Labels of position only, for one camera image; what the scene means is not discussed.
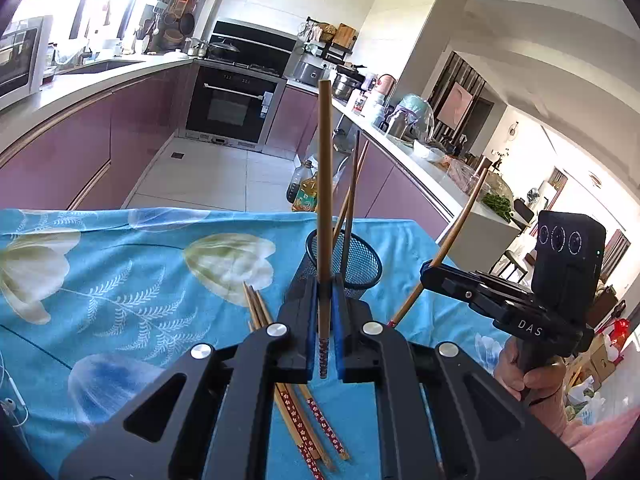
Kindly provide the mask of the right hand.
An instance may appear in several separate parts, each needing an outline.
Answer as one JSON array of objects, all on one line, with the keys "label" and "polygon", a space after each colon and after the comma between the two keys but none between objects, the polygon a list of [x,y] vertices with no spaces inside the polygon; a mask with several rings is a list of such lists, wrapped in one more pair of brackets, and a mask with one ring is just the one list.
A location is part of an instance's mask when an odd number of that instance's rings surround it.
[{"label": "right hand", "polygon": [[560,358],[523,373],[518,368],[518,340],[510,337],[499,354],[494,377],[517,401],[521,401],[525,390],[528,390],[529,396],[523,404],[530,414],[559,437],[567,426],[563,405],[565,373],[566,366]]}]

